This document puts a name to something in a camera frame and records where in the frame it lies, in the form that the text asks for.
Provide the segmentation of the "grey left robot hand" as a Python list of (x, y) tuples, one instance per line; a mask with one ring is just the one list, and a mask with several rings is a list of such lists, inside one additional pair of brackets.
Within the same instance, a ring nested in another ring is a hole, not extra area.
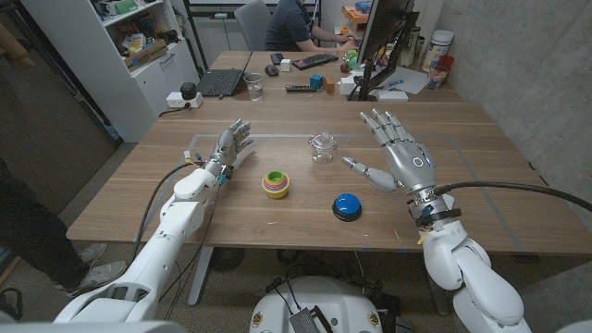
[(203, 168), (214, 176), (220, 176), (222, 168), (232, 166), (237, 159), (237, 155), (252, 143), (251, 140), (248, 140), (250, 129), (251, 123), (242, 122), (239, 118), (222, 131)]

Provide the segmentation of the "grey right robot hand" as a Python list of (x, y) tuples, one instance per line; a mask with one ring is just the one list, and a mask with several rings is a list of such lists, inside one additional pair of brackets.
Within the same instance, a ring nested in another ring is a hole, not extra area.
[(381, 191), (402, 188), (407, 194), (414, 194), (433, 188), (437, 184), (435, 162), (426, 147), (418, 143), (394, 115), (381, 113), (375, 108), (372, 114), (370, 117), (361, 112), (360, 117), (382, 148), (389, 172), (349, 157), (342, 157), (342, 162)]

